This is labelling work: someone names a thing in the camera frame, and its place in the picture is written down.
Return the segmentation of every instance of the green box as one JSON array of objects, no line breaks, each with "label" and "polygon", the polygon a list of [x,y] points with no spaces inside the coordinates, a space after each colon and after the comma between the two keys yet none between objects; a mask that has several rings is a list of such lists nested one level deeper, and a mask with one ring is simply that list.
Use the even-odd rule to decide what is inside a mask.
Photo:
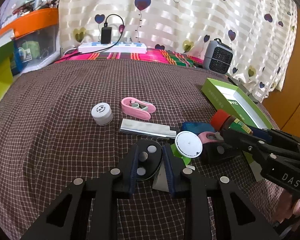
[{"label": "green box", "polygon": [[0,64],[7,58],[13,56],[13,41],[8,42],[7,44],[0,47]]},{"label": "green box", "polygon": [[239,87],[207,78],[201,91],[217,110],[223,109],[253,127],[273,128],[263,112]]}]

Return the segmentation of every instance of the white cable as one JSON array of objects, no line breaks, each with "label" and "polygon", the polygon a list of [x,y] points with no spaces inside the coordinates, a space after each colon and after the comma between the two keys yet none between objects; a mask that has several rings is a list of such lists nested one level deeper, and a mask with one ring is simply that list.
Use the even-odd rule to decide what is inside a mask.
[{"label": "white cable", "polygon": [[78,47],[74,47],[74,48],[71,48],[71,49],[66,50],[66,51],[64,52],[63,56],[65,56],[65,54],[67,54],[69,51],[71,51],[71,50],[76,50],[77,48],[78,48]]}]

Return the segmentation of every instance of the white curtain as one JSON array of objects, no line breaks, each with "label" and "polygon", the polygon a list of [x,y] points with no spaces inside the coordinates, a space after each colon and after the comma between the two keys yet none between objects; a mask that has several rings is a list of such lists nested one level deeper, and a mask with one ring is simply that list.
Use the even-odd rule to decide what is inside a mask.
[{"label": "white curtain", "polygon": [[[59,11],[63,51],[98,41],[112,13],[124,19],[124,37],[151,48],[203,58],[220,38],[234,50],[229,74],[259,101],[282,89],[297,31],[293,0],[61,0]],[[108,23],[116,41],[121,20]]]}]

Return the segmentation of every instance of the pink clip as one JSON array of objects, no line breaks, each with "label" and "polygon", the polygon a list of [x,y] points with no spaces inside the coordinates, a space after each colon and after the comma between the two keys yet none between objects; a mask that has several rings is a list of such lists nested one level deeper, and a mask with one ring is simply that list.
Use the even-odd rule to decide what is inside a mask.
[{"label": "pink clip", "polygon": [[220,142],[220,140],[216,139],[216,133],[214,133],[214,132],[202,132],[198,135],[198,137],[199,137],[200,141],[202,142],[202,144],[205,144],[208,142]]},{"label": "pink clip", "polygon": [[[145,107],[147,106],[147,110],[145,111],[139,108],[132,107],[131,101]],[[151,115],[149,113],[153,113],[156,110],[153,104],[130,97],[121,100],[121,109],[125,114],[131,115],[141,120],[150,120]]]}]

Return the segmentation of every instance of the gray fan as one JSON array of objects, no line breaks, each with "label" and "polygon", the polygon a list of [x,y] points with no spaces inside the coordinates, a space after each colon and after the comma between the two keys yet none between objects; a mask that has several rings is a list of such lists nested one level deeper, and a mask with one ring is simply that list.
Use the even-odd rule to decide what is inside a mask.
[{"label": "gray fan", "polygon": [[233,50],[223,44],[220,39],[209,42],[206,54],[204,55],[203,68],[226,74],[233,57]]}]

